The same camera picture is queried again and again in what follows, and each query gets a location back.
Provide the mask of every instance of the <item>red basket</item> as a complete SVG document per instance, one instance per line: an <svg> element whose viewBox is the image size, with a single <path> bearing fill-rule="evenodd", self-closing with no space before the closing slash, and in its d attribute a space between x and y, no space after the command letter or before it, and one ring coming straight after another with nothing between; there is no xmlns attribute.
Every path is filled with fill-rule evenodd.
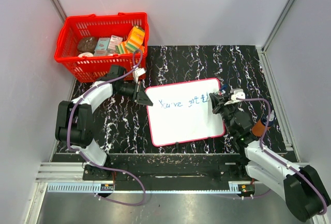
<svg viewBox="0 0 331 224"><path fill-rule="evenodd" d="M95 82L109 72L111 65L120 65L130 71L133 67L132 54L114 54L112 56L77 57L77 44L83 37L111 37L112 35L128 38L132 27L138 25L145 30L143 46L145 52L139 67L146 68L147 42L149 29L146 13L118 13L116 16L72 16L68 17L57 39L54 58L63 64L81 83Z"/></svg>

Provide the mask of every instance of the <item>yellow sponge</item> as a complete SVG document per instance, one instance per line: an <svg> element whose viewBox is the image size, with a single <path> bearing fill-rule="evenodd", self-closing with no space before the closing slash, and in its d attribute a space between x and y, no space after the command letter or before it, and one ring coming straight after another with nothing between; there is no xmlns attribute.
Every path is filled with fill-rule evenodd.
<svg viewBox="0 0 331 224"><path fill-rule="evenodd" d="M134 26L129 33L128 40L126 41L126 49L130 52L134 52L143 44L144 37L145 31L139 26Z"/></svg>
<svg viewBox="0 0 331 224"><path fill-rule="evenodd" d="M116 45L116 46L115 46L115 48L116 48L116 52L117 52L118 54L127 54L127 53L130 53L130 52L126 49L125 45L126 45L126 41L123 41L123 42L121 42L120 44Z"/></svg>

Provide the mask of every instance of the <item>white wall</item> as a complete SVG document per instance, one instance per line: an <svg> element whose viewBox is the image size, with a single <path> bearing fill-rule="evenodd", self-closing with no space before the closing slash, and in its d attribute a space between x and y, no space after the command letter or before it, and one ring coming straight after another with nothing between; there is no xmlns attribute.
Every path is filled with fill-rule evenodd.
<svg viewBox="0 0 331 224"><path fill-rule="evenodd" d="M287 0L60 0L68 16L144 11L149 45L262 46Z"/></svg>
<svg viewBox="0 0 331 224"><path fill-rule="evenodd" d="M331 0L297 0L267 50L299 155L318 170L329 195L330 16Z"/></svg>
<svg viewBox="0 0 331 224"><path fill-rule="evenodd" d="M53 59L61 26L50 0L0 1L1 223L20 223L51 154L57 106L72 82Z"/></svg>

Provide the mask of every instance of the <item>box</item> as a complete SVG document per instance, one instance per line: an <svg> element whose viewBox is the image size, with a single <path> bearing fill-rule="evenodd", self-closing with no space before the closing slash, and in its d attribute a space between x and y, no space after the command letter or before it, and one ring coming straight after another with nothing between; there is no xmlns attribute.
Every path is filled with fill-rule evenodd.
<svg viewBox="0 0 331 224"><path fill-rule="evenodd" d="M109 41L109 45L108 45L108 51L109 52L116 52L116 46L119 45L121 42L123 41L122 37L118 37L115 35L112 35L112 37L110 38Z"/></svg>
<svg viewBox="0 0 331 224"><path fill-rule="evenodd" d="M110 42L110 38L99 38L94 51L106 51Z"/></svg>

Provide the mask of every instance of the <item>robotic arm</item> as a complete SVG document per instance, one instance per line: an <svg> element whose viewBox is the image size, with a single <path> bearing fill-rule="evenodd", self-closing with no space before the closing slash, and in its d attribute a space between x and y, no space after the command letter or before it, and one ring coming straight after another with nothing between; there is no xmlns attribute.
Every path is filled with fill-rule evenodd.
<svg viewBox="0 0 331 224"><path fill-rule="evenodd" d="M83 154L95 166L109 168L111 166L109 156L100 149L93 138L93 113L104 100L114 94L127 96L138 104L152 106L153 103L146 95L141 83L138 82L138 76L144 73L142 70L136 68L133 72L134 83L124 82L123 80L105 83L122 77L126 72L125 68L113 65L107 75L92 85L96 89L90 94L87 96L83 94L72 101L62 101L58 106L56 139L67 142L70 115L74 106L77 106L73 112L69 136L71 147L77 153ZM245 158L246 162L243 166L247 174L282 197L297 219L306 221L330 205L329 195L313 167L305 166L301 168L287 161L264 147L259 139L251 133L252 122L248 113L240 111L235 106L241 99L245 99L242 89L234 89L229 95L222 96L218 93L210 93L210 99L213 113L222 115L226 129L233 136L232 145L234 150Z"/></svg>
<svg viewBox="0 0 331 224"><path fill-rule="evenodd" d="M248 113L235 106L235 103L245 99L242 89L233 89L229 95L209 95L213 113L222 115L227 131L233 136L234 150L246 158L243 166L248 176L259 180L282 197L291 213L300 221L307 221L331 204L330 197L312 166L302 168L289 162L266 148L251 133L252 122Z"/></svg>
<svg viewBox="0 0 331 224"><path fill-rule="evenodd" d="M138 82L138 76L141 75L141 68L133 73L135 83L118 80L113 83L104 84L105 81L118 78L124 75L125 72L124 67L113 65L107 75L92 85L92 87L96 86L97 88L85 98L82 95L72 101L62 101L58 106L55 137L59 141L66 142L70 112L74 104L83 98L74 113L70 131L70 144L72 148L83 153L86 158L99 166L109 166L110 161L107 161L107 154L100 149L93 138L94 111L113 94L127 96L138 104L153 105L146 95L143 86Z"/></svg>

